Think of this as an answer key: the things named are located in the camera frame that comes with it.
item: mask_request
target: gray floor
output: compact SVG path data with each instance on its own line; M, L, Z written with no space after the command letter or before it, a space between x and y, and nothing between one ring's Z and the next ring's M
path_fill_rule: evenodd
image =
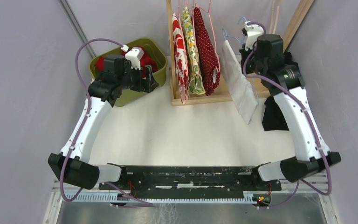
M272 204L287 195L273 195ZM59 224L325 224L316 194L296 195L285 206L257 210L237 204L156 204L153 208L116 209L106 203L63 203Z

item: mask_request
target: red and white patterned fabric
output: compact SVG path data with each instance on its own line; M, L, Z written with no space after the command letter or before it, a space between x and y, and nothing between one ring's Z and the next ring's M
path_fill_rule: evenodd
M183 32L180 29L178 17L175 13L172 15L172 31L174 38L175 68L179 81L180 100L183 104L185 104L189 98L189 72Z
M216 72L219 62L198 7L194 8L193 20L195 40L200 54L202 83L206 91L205 94L209 96L219 85L220 71Z

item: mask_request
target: red polka dot fabric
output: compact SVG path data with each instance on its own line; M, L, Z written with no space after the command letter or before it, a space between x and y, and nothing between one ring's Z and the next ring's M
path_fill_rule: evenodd
M206 91L205 94L209 96L219 85L220 72L216 73L216 68L218 67L218 58L215 54L211 39L209 39L207 29L205 28L201 10L198 7L194 8L193 17L195 40L197 43L198 52L200 54L202 83Z

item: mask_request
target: wall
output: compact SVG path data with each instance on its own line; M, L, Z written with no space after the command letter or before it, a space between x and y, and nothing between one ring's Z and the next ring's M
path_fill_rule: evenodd
M41 223L59 152L84 104L81 45L56 0L0 0L0 223ZM87 81L90 59L79 64Z
M283 33L300 0L283 0L277 24L276 33ZM181 1L181 10L185 1ZM196 1L206 10L208 0ZM110 38L120 43L127 43L141 37L154 40L162 51L169 55L168 19L166 15L165 0L68 0L77 20L89 40L94 38ZM243 21L237 25L238 19L246 16L247 19L263 23L269 28L272 0L212 0L211 18L216 36L218 52L222 47L224 38L222 28L230 35L241 39ZM172 0L172 9L178 9L178 0ZM212 38L212 29L206 13L202 13L206 28ZM239 49L236 40L230 40L233 49ZM115 48L110 43L91 44L95 53L100 55Z
M340 223L358 223L358 2L316 0L290 51L315 120L342 162L332 168Z

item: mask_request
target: robotic arm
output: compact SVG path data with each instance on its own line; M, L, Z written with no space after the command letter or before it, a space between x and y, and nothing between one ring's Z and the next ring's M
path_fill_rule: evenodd
M104 58L103 71L89 86L91 100L86 100L73 133L59 154L52 153L49 156L48 164L58 179L60 179L65 155L72 150L64 173L65 183L92 189L97 183L119 180L122 173L120 166L112 164L93 166L88 164L88 161L102 122L114 106L116 99L121 96L122 90L151 92L158 87L158 83L153 78L151 66L146 66L146 68L140 66L143 54L141 48L132 48L125 54L125 57L108 55ZM142 69L146 69L146 78L142 78ZM90 111L86 114L89 102L91 102ZM76 134L79 136L72 146Z
M245 23L245 28L242 31L245 35L250 33L252 37L248 37L246 43L240 49L241 64L242 67L245 67L246 73L254 72L267 77L299 99L305 105L307 116L314 124L314 131L319 138L321 150L326 156L329 166L340 162L340 154L330 151L315 124L298 64L292 61L289 52L283 53L282 38L279 35L263 34L261 31L255 33L256 29L250 27L247 23ZM296 182L314 173L321 172L325 169L324 162L305 111L292 97L279 88L265 80L262 80L262 84L268 88L284 115L294 142L296 156L256 167L252 170L254 176L263 182L276 179Z

